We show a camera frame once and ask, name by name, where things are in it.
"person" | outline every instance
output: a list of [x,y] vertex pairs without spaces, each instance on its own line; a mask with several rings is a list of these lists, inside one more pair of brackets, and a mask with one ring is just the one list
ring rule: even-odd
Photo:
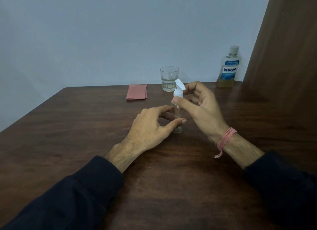
[[[186,98],[173,98],[216,143],[229,128],[214,94],[201,82],[186,85]],[[160,144],[186,119],[160,126],[158,118],[171,119],[171,106],[143,109],[126,138],[105,156],[95,156],[73,175],[67,176],[29,203],[2,230],[95,229],[105,210],[123,186],[122,173],[143,152]],[[244,169],[274,219],[286,229],[317,229],[317,178],[288,165],[275,152],[264,153],[234,133],[224,151]]]

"bottle cap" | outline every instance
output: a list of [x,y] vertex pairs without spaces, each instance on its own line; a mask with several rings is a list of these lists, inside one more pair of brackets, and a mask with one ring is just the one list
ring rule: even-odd
[[240,46],[231,46],[229,50],[229,54],[238,54]]
[[179,79],[176,79],[175,80],[175,83],[176,83],[176,89],[174,91],[174,96],[175,97],[183,97],[183,90],[186,89],[185,85],[182,83],[181,80]]

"fingernail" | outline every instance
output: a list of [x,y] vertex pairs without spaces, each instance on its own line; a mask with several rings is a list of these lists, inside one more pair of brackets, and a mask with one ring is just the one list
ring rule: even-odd
[[177,97],[174,97],[174,98],[172,99],[172,102],[173,102],[173,103],[177,103],[177,100],[178,100],[178,98],[177,98]]

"hand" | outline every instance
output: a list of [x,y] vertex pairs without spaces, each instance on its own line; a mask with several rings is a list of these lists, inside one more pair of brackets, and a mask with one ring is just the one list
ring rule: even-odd
[[[185,118],[174,119],[172,106],[153,107],[143,109],[133,121],[132,127],[124,142],[133,144],[142,152],[156,147],[177,127],[186,123]],[[158,118],[165,118],[171,122],[162,127]]]
[[185,86],[184,95],[192,95],[186,98],[174,97],[172,103],[188,111],[209,140],[218,141],[229,126],[221,114],[215,95],[199,81],[191,82]]

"person's right hand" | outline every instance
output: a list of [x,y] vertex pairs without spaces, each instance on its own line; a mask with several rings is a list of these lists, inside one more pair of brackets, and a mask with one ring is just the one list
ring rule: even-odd
[[199,81],[185,86],[184,95],[192,95],[186,98],[174,97],[172,103],[188,111],[209,140],[217,142],[229,126],[221,114],[215,95]]

